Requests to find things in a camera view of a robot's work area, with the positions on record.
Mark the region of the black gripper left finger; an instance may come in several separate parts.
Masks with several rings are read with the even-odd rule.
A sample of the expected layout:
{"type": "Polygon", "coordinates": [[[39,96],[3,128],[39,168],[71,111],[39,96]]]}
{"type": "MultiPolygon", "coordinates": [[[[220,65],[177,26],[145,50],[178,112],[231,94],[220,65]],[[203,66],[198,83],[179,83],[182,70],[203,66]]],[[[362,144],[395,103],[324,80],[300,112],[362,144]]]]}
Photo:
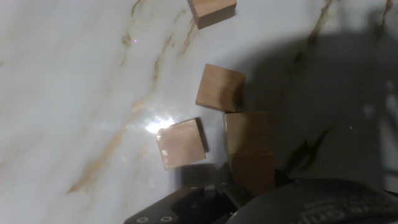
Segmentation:
{"type": "Polygon", "coordinates": [[[124,224],[226,223],[252,194],[232,180],[227,164],[197,164],[177,169],[178,190],[129,217],[124,224]]]}

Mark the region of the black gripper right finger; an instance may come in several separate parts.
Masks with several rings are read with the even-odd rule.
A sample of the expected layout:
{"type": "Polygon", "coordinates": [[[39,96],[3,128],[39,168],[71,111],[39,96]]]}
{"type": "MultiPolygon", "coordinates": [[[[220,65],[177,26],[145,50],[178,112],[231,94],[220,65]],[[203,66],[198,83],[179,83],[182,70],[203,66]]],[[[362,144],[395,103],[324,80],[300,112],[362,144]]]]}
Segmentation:
{"type": "Polygon", "coordinates": [[[282,170],[275,170],[275,186],[280,187],[292,183],[292,179],[282,170]]]}

